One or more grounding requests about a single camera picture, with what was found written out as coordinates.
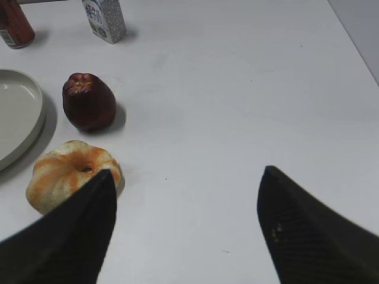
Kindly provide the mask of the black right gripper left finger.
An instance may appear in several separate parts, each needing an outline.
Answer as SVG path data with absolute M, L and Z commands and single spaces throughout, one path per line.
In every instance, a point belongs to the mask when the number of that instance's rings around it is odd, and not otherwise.
M 116 212 L 113 176 L 101 170 L 57 208 L 1 242 L 1 283 L 96 283 Z

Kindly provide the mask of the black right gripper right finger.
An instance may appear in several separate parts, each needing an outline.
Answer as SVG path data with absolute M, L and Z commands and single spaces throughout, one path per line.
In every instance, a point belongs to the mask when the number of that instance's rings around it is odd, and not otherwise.
M 378 283 L 378 236 L 275 166 L 264 170 L 256 210 L 280 283 Z

